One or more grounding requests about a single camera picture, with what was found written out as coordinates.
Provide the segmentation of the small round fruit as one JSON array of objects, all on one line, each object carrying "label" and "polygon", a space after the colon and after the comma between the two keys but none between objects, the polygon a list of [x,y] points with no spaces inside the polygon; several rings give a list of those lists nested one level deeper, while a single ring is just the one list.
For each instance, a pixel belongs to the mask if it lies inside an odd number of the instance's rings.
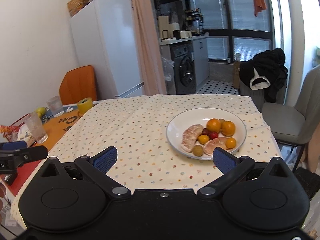
[{"label": "small round fruit", "polygon": [[225,145],[228,149],[233,149],[236,146],[236,140],[234,138],[227,138]]}]

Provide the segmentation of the peeled pomelo segment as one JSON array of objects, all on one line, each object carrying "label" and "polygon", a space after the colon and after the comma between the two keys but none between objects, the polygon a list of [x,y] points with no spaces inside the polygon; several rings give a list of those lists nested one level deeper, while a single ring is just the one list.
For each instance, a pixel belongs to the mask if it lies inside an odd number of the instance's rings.
[{"label": "peeled pomelo segment", "polygon": [[212,155],[215,148],[220,147],[223,150],[227,150],[226,146],[227,137],[217,137],[213,140],[208,141],[203,146],[203,151],[206,155]]},{"label": "peeled pomelo segment", "polygon": [[204,127],[201,124],[188,127],[182,134],[181,148],[186,152],[191,152],[203,129]]}]

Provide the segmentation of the red cherry tomato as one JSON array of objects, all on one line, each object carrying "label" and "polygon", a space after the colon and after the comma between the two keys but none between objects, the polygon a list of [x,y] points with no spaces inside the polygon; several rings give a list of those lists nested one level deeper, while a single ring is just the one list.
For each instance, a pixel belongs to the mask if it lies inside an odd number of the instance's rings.
[{"label": "red cherry tomato", "polygon": [[201,135],[207,135],[207,136],[209,136],[209,134],[210,134],[210,131],[209,131],[208,129],[204,128],[204,129],[202,130]]},{"label": "red cherry tomato", "polygon": [[217,133],[217,132],[210,132],[209,133],[210,140],[213,140],[213,139],[217,138],[218,136],[219,136],[219,133]]}]

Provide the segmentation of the brown kiwi fruit front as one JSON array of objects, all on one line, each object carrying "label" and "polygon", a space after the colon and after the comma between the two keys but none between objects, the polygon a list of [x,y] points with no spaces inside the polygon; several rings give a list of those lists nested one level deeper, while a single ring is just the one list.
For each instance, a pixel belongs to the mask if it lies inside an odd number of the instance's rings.
[{"label": "brown kiwi fruit front", "polygon": [[204,154],[203,147],[201,145],[195,145],[191,152],[197,157],[201,157]]}]

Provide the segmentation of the large orange front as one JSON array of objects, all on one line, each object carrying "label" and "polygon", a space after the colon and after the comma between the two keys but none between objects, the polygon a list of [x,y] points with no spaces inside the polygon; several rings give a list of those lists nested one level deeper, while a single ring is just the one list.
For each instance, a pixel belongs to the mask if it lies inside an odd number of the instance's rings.
[{"label": "large orange front", "polygon": [[236,126],[231,121],[224,121],[221,124],[221,133],[227,137],[231,137],[234,135],[236,130]]}]

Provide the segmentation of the large orange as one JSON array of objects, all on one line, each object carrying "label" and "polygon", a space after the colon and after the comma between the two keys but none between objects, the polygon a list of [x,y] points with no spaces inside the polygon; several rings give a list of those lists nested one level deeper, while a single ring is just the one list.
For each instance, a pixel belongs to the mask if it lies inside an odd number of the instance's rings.
[{"label": "large orange", "polygon": [[206,124],[206,129],[210,132],[220,133],[221,130],[221,122],[219,119],[212,118]]},{"label": "large orange", "polygon": [[221,133],[227,137],[231,137],[234,135],[236,130],[236,126],[231,121],[224,121],[221,124]]}]

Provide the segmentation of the small yellow kumquat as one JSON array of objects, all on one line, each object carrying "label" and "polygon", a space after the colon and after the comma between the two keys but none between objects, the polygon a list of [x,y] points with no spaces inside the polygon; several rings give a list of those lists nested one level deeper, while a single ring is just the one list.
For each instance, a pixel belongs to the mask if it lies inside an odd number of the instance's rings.
[{"label": "small yellow kumquat", "polygon": [[200,135],[197,140],[201,145],[205,145],[208,141],[210,141],[210,137],[208,135],[203,134]]}]

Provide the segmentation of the large orange back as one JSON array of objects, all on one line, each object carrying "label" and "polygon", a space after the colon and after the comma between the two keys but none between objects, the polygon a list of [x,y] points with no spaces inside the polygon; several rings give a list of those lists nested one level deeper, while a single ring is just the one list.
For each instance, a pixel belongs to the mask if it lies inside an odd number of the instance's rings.
[{"label": "large orange back", "polygon": [[206,124],[206,129],[210,132],[220,133],[221,130],[221,122],[219,119],[212,118]]}]

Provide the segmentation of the kitchen counter cabinet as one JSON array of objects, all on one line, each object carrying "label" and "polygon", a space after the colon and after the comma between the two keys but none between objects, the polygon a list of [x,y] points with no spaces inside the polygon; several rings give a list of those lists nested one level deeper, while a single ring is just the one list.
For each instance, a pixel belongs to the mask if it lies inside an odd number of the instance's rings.
[{"label": "kitchen counter cabinet", "polygon": [[173,80],[166,81],[168,94],[194,94],[209,77],[205,36],[168,40],[160,44],[161,55],[173,62]]}]

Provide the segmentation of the red snack basket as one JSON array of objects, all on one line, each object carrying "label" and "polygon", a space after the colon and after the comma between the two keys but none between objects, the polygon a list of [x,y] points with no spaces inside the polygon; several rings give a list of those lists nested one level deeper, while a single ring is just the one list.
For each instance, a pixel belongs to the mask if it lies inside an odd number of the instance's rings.
[{"label": "red snack basket", "polygon": [[28,126],[25,124],[25,120],[27,119],[27,117],[28,114],[24,115],[10,126],[1,125],[1,134],[3,134],[3,137],[7,139],[8,142],[23,140],[26,142],[28,147],[36,142],[31,132],[29,131]]}]

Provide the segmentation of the frosted glass front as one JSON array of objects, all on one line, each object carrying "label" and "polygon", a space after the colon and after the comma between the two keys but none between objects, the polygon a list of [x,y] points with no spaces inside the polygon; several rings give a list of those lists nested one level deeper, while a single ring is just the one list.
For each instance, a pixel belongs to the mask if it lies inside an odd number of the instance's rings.
[{"label": "frosted glass front", "polygon": [[48,139],[42,121],[36,112],[29,113],[24,122],[38,144],[42,144]]}]

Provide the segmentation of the green pear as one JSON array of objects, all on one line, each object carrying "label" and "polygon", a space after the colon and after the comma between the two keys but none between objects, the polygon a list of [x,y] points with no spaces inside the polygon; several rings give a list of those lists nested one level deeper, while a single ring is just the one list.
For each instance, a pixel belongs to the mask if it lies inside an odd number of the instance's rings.
[{"label": "green pear", "polygon": [[35,110],[35,112],[39,115],[39,116],[44,116],[46,114],[46,107],[39,107]]}]

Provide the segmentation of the orange cat table mat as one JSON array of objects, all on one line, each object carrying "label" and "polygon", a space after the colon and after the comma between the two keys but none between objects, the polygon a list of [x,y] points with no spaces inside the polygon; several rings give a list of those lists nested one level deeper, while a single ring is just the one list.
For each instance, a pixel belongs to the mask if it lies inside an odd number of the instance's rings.
[{"label": "orange cat table mat", "polygon": [[[42,144],[47,148],[47,150],[51,150],[53,146],[62,138],[62,136],[77,122],[77,120],[81,117],[79,110],[76,105],[67,106],[66,109],[71,109],[70,112],[65,112],[63,115],[58,116],[56,118],[50,118],[43,127],[48,135],[48,139]],[[4,177],[1,176],[1,182],[8,188],[8,190],[16,196],[26,182],[28,177],[31,175],[33,170],[39,165],[40,161],[35,161],[32,163],[28,163],[19,167],[17,169],[17,177],[13,181],[11,185],[8,185],[4,182]]]}]

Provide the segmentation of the clear glass back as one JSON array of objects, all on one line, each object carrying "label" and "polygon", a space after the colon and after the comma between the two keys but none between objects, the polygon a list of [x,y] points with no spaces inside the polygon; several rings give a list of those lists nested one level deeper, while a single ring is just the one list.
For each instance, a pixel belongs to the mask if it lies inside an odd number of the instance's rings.
[{"label": "clear glass back", "polygon": [[54,96],[53,98],[47,101],[47,105],[52,113],[52,115],[56,118],[58,116],[63,115],[64,109],[59,96]]}]

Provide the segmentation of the yellow tape roll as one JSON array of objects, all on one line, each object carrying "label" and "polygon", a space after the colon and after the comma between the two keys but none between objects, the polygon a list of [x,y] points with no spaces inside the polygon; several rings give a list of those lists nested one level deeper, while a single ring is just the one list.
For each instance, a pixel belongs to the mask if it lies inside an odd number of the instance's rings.
[{"label": "yellow tape roll", "polygon": [[87,111],[93,108],[93,101],[92,98],[84,98],[77,103],[77,108],[81,115],[84,115]]}]

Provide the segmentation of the white plate with blue rim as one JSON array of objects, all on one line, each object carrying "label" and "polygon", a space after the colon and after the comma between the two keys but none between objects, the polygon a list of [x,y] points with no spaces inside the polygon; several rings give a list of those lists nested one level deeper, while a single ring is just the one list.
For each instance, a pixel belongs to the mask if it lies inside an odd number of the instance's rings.
[{"label": "white plate with blue rim", "polygon": [[167,140],[189,158],[212,160],[220,147],[235,153],[245,142],[247,129],[235,114],[218,108],[196,108],[175,116],[167,126]]}]

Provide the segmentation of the floral white tablecloth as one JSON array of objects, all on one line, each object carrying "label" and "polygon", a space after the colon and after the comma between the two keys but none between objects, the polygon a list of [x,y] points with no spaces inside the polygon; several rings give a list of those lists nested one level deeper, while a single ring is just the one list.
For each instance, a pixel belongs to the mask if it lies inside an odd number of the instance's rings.
[{"label": "floral white tablecloth", "polygon": [[210,161],[191,159],[173,150],[165,132],[173,117],[200,107],[229,111],[244,122],[247,136],[237,156],[267,162],[280,155],[270,128],[252,99],[239,95],[154,95],[105,100],[77,121],[49,155],[68,162],[114,146],[118,160],[108,175],[129,189],[197,189],[218,178],[220,171]]}]

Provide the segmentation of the grey chair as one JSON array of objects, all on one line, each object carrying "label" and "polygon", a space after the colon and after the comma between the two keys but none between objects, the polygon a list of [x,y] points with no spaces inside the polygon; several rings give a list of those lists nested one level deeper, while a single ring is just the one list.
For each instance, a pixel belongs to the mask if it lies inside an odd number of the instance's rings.
[{"label": "grey chair", "polygon": [[307,73],[293,107],[267,102],[263,104],[262,114],[276,141],[300,147],[292,169],[295,171],[319,124],[319,66]]}]

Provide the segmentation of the orange chair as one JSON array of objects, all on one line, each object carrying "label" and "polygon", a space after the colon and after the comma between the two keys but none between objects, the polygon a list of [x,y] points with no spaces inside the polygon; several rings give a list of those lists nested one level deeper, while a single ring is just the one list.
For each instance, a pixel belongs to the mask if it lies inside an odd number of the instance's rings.
[{"label": "orange chair", "polygon": [[63,105],[74,104],[84,98],[96,101],[98,97],[93,66],[68,71],[61,82],[59,96]]}]

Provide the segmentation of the black jacket on chair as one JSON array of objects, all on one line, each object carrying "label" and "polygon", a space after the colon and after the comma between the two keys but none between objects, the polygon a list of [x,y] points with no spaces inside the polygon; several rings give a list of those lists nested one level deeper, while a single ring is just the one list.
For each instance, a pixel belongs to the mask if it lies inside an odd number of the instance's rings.
[{"label": "black jacket on chair", "polygon": [[266,102],[275,103],[278,92],[286,85],[288,69],[281,48],[266,50],[241,62],[239,77],[251,90],[263,90]]}]

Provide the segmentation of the cardboard box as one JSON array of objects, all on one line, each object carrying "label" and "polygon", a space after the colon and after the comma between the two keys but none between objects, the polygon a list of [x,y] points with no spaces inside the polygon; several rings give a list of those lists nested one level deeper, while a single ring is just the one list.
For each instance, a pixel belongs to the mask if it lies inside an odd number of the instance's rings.
[{"label": "cardboard box", "polygon": [[233,87],[235,89],[239,89],[240,88],[239,71],[240,71],[240,61],[235,61],[233,63]]}]

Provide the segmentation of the grey washing machine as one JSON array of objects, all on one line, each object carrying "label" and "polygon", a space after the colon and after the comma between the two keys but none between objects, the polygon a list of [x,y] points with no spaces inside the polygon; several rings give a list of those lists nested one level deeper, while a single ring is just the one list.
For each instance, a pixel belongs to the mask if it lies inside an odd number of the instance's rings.
[{"label": "grey washing machine", "polygon": [[171,59],[174,62],[174,81],[176,94],[195,94],[196,76],[191,42],[180,42],[170,46]]}]

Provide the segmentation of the pink curtain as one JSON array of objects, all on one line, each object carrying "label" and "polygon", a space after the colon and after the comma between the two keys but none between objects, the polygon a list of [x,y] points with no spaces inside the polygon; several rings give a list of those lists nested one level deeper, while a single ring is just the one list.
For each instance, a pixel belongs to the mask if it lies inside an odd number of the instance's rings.
[{"label": "pink curtain", "polygon": [[156,19],[151,0],[132,0],[140,71],[146,95],[166,94]]}]

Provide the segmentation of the white refrigerator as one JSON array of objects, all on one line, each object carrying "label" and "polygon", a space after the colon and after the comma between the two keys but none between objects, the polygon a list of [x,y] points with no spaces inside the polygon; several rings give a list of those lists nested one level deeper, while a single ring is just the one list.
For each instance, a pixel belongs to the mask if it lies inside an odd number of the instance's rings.
[{"label": "white refrigerator", "polygon": [[80,65],[94,68],[99,99],[144,95],[131,0],[93,0],[70,23]]}]

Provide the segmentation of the wicker basket on fridge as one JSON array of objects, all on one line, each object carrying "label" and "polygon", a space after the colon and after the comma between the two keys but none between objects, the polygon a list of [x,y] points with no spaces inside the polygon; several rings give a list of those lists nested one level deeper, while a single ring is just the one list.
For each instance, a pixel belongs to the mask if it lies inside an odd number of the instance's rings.
[{"label": "wicker basket on fridge", "polygon": [[67,8],[71,17],[76,15],[84,7],[84,0],[70,0]]}]

